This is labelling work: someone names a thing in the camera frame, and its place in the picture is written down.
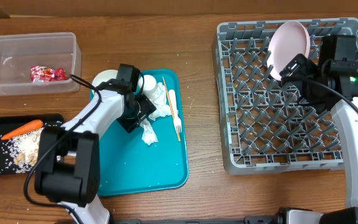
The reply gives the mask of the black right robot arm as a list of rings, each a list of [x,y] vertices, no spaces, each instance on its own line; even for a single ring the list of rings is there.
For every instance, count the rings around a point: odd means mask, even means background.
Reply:
[[[346,207],[329,213],[284,208],[277,223],[358,223],[358,54],[353,35],[326,35],[319,63],[306,57],[310,39],[274,35],[270,43],[282,83],[293,83],[318,111],[330,111],[339,134],[346,173]]]

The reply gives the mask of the red snack wrapper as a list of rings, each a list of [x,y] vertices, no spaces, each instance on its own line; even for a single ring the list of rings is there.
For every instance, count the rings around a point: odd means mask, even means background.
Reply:
[[[30,70],[30,79],[32,83],[38,82],[52,82],[52,81],[64,81],[67,80],[64,69],[58,68],[56,70],[44,67],[33,66]]]

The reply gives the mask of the large white plate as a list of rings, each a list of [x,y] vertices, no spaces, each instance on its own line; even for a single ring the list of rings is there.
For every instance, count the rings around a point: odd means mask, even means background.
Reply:
[[[274,33],[269,45],[270,55],[267,66],[273,66],[270,76],[280,81],[279,74],[285,66],[298,54],[305,57],[310,52],[310,36],[306,28],[298,21],[287,21]]]

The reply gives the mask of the orange carrot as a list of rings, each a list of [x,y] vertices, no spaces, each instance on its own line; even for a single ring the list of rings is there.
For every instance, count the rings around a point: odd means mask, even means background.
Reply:
[[[29,133],[29,132],[32,132],[32,131],[35,131],[35,130],[38,130],[40,128],[42,128],[44,126],[44,122],[40,119],[36,119],[36,120],[33,120],[29,123],[26,123],[22,126],[20,126],[19,128],[5,134],[1,140],[5,141],[5,140],[9,140],[11,138],[14,138],[16,136],[20,136],[20,135],[23,135],[23,134],[26,134],[26,133]]]

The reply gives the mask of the white tissue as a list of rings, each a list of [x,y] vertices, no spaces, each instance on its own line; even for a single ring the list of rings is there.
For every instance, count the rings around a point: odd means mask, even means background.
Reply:
[[[148,117],[140,124],[144,130],[142,134],[142,140],[148,146],[150,146],[152,143],[158,142],[157,135],[150,121],[155,121],[157,118],[171,116],[172,112],[170,110],[170,106],[167,104],[167,94],[163,83],[157,83],[154,89],[146,91],[145,95],[156,107],[156,110],[148,115]]]

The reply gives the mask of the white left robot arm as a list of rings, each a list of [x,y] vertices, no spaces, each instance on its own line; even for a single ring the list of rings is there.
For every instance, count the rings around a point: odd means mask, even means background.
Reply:
[[[44,128],[40,135],[37,162],[24,184],[29,182],[48,199],[47,207],[64,208],[75,223],[113,223],[111,212],[101,203],[99,141],[113,122],[128,133],[156,110],[138,86],[145,78],[133,65],[120,64],[117,75],[97,86],[72,75],[71,78],[94,91],[89,104],[59,128]]]

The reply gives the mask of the white bowl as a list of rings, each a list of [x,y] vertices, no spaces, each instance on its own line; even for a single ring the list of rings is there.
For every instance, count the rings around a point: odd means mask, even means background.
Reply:
[[[100,85],[102,82],[106,82],[112,78],[116,78],[117,77],[117,70],[104,70],[100,73],[98,73],[92,81],[92,85],[94,87],[97,87],[98,85]]]

